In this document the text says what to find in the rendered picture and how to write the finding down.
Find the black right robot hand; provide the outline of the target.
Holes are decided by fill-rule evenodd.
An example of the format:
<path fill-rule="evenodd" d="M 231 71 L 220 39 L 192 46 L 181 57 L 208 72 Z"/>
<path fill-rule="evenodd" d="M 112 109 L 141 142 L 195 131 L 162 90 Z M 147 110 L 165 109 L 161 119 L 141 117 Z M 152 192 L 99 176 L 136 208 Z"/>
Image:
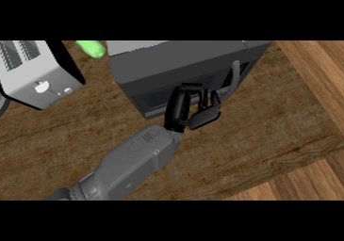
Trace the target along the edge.
<path fill-rule="evenodd" d="M 190 96 L 196 94 L 197 111 L 187 116 Z M 217 92 L 208 92 L 199 83 L 181 83 L 174 87 L 164 112 L 164 128 L 183 133 L 184 128 L 195 130 L 220 117 L 220 100 Z"/>

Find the dark grey microwave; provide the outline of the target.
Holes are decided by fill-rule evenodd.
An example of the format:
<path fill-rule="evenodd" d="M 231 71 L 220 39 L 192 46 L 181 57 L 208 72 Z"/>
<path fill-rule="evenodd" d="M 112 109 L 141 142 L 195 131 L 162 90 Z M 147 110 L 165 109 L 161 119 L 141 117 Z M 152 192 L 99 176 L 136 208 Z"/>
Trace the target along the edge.
<path fill-rule="evenodd" d="M 199 83 L 218 98 L 233 79 L 239 60 L 239 87 L 270 46 L 267 40 L 109 40 L 110 76 L 140 116 L 164 114 L 181 83 Z"/>

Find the green vegetable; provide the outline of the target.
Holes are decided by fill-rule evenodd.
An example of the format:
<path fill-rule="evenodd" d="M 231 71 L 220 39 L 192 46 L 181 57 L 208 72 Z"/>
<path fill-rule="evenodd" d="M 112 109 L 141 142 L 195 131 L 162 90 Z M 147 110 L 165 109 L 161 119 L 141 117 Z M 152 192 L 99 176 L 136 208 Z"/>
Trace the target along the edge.
<path fill-rule="evenodd" d="M 105 55 L 106 49 L 97 40 L 76 40 L 75 43 L 93 58 L 100 58 Z"/>

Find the silver toaster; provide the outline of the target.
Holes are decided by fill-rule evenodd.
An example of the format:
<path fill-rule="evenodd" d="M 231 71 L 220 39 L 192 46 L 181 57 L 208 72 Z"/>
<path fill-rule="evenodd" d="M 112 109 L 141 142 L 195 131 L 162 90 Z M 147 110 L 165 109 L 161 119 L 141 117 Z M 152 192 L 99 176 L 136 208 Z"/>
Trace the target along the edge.
<path fill-rule="evenodd" d="M 0 91 L 46 109 L 85 84 L 60 40 L 0 40 Z"/>

